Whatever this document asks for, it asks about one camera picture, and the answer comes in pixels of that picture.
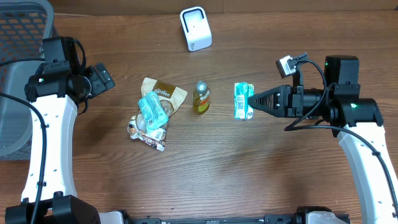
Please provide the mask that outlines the grey plastic mesh basket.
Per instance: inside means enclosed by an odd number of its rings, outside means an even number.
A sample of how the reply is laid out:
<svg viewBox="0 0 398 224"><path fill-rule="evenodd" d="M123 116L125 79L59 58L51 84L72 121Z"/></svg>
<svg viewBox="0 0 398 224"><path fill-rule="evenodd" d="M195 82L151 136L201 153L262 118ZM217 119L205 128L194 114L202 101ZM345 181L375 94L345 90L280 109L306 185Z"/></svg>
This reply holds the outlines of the grey plastic mesh basket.
<svg viewBox="0 0 398 224"><path fill-rule="evenodd" d="M57 35L46 0L1 0L1 92L26 100L24 87L44 62L42 40ZM28 160L30 109L1 97L1 159Z"/></svg>

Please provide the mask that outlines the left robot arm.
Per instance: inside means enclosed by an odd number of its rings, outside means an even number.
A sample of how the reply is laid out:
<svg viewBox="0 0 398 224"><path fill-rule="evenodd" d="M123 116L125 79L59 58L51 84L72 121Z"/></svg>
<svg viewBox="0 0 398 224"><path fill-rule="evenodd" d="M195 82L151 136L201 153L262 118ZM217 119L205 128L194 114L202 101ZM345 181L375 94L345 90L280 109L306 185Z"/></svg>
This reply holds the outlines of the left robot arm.
<svg viewBox="0 0 398 224"><path fill-rule="evenodd" d="M21 203L6 208L6 223L123 223L122 212L99 212L77 197L72 172L78 106L115 86L102 64L86 66L71 37L44 39L45 62L25 85L32 116L29 176Z"/></svg>

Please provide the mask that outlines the white red snack wrapper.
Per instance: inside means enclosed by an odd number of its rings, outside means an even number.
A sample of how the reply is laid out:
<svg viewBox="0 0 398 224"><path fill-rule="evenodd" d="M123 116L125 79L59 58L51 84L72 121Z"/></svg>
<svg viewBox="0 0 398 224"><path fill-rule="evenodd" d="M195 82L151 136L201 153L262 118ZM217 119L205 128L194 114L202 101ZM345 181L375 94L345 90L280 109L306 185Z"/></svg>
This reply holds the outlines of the white red snack wrapper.
<svg viewBox="0 0 398 224"><path fill-rule="evenodd" d="M127 126L127 131L131 139L139 139L158 151L164 151L167 130L157 128L154 131L148 132L146 129L146 122L141 112L131 117Z"/></svg>

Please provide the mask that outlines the small teal tissue pack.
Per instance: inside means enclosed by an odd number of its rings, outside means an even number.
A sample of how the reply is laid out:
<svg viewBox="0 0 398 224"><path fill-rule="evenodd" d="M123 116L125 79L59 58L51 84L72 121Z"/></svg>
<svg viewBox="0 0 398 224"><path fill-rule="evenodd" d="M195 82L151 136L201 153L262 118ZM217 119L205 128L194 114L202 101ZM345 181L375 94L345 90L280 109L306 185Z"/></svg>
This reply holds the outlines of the small teal tissue pack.
<svg viewBox="0 0 398 224"><path fill-rule="evenodd" d="M234 118L247 120L254 115L254 110L248 104L248 98L254 95L254 85L246 82L234 84Z"/></svg>

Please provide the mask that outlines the brown snack packet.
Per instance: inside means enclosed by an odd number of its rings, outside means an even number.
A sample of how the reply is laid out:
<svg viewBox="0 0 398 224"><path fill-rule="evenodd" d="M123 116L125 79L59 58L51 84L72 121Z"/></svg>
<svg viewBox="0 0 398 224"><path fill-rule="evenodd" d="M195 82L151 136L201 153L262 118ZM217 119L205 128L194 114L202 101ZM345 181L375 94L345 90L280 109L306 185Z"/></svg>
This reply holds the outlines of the brown snack packet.
<svg viewBox="0 0 398 224"><path fill-rule="evenodd" d="M187 91L180 87L145 77L141 85L142 98L150 91L157 93L161 105L169 119L180 108L187 96Z"/></svg>

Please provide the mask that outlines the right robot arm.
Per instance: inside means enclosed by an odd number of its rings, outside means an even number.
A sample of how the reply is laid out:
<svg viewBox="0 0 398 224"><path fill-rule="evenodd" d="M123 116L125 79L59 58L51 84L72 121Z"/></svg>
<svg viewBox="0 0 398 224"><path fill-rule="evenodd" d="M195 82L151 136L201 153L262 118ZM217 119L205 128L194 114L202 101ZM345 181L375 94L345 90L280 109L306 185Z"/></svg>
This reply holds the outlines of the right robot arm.
<svg viewBox="0 0 398 224"><path fill-rule="evenodd" d="M292 118L286 131L329 129L351 168L363 223L397 223L397 176L386 146L384 120L372 98L360 98L359 59L329 55L319 69L323 89L306 89L301 66L307 54L276 61L281 85L246 98L254 110L277 118Z"/></svg>

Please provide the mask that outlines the yellow oil bottle silver cap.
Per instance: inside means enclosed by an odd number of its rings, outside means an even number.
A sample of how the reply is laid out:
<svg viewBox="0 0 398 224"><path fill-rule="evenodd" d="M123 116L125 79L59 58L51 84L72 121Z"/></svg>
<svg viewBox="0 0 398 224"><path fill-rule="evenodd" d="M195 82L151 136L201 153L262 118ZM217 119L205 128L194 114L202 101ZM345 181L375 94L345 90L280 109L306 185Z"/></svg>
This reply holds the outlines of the yellow oil bottle silver cap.
<svg viewBox="0 0 398 224"><path fill-rule="evenodd" d="M193 110L196 114L205 113L210 107L210 89L204 81L198 81L193 93Z"/></svg>

